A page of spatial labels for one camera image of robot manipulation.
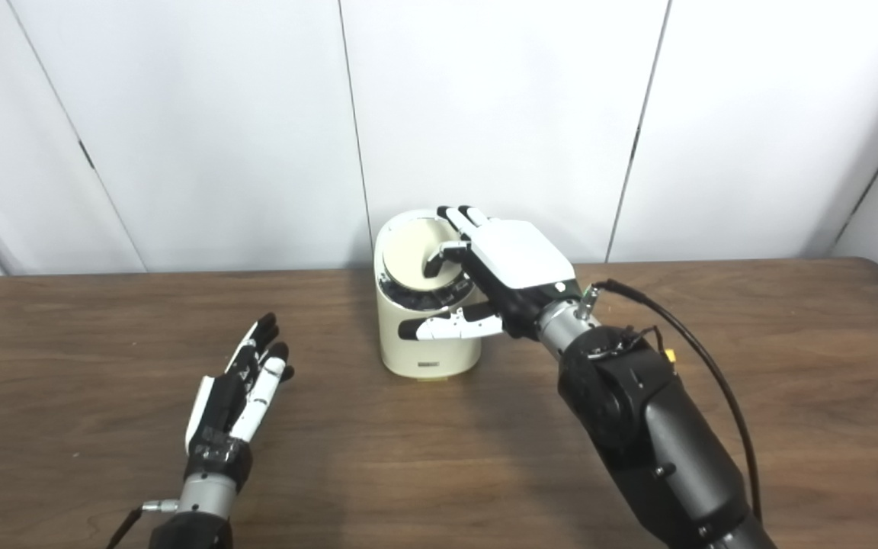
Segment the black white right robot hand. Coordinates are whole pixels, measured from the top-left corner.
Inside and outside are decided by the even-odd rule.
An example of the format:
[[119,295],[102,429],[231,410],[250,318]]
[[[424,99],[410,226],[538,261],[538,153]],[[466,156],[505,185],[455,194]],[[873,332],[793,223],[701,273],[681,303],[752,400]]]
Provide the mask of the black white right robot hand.
[[505,332],[536,341],[546,315],[575,306],[582,295],[574,265],[532,223],[489,218],[468,206],[442,206],[436,214],[459,239],[436,248],[424,266],[425,277],[438,274],[442,264],[457,263],[485,301],[402,321],[401,339],[480,339]]

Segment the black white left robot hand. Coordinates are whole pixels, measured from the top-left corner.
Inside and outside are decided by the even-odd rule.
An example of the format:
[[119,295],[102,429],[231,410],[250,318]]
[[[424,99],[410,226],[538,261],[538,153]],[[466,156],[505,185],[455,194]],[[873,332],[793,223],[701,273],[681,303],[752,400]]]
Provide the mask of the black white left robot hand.
[[295,375],[278,340],[275,313],[252,324],[222,374],[201,379],[185,431],[184,477],[220,475],[243,489],[253,468],[251,442],[275,399]]

